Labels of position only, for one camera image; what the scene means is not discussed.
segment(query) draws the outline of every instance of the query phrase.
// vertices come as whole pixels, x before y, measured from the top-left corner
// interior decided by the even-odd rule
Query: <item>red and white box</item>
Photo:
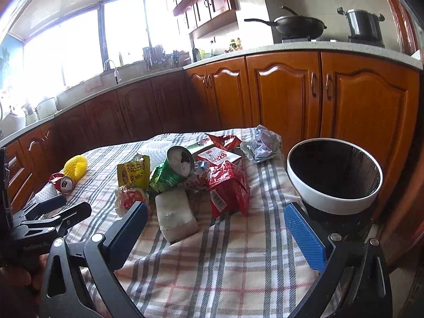
[[[197,157],[199,161],[207,161],[211,164],[211,166],[218,166],[224,161],[229,161],[232,164],[237,165],[239,168],[243,169],[241,156],[228,151],[224,151],[223,149],[219,149],[218,147],[208,149],[207,151],[200,153]]]

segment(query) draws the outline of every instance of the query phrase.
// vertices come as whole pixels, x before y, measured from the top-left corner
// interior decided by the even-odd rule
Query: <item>wok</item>
[[[293,15],[282,16],[274,21],[265,21],[262,19],[244,19],[244,21],[257,21],[271,27],[276,27],[278,32],[281,33],[282,39],[316,39],[321,36],[324,29],[327,28],[327,26],[317,18],[298,15],[294,10],[286,6],[281,6],[280,8],[289,11]]]

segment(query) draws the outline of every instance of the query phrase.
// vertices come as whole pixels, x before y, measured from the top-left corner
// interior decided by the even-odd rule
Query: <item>pot handle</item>
[[[278,25],[276,22],[265,21],[265,20],[262,20],[262,19],[244,19],[244,21],[257,21],[259,23],[264,23],[264,24],[266,24],[268,26],[277,26]]]
[[[280,7],[280,9],[282,9],[282,10],[287,10],[287,11],[289,11],[290,13],[292,13],[293,15],[298,15],[294,10],[292,10],[291,8],[289,8],[289,7],[286,7],[286,6],[281,6]]]

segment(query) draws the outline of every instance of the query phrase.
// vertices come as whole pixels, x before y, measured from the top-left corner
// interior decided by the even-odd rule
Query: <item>window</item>
[[[66,20],[25,44],[25,93],[33,106],[102,72],[97,10]]]
[[[162,44],[167,54],[173,50],[189,51],[189,38],[180,36],[176,17],[172,10],[168,11],[166,0],[146,0],[146,12],[152,46]]]
[[[118,0],[105,4],[105,35],[109,58],[119,67],[141,61],[149,46],[143,0]]]

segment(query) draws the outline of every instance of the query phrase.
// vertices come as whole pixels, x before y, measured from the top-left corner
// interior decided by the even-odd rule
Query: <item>bottle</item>
[[[124,67],[124,61],[122,61],[122,54],[121,54],[121,52],[120,52],[120,51],[119,51],[118,56],[119,56],[119,66],[120,66],[120,67]]]

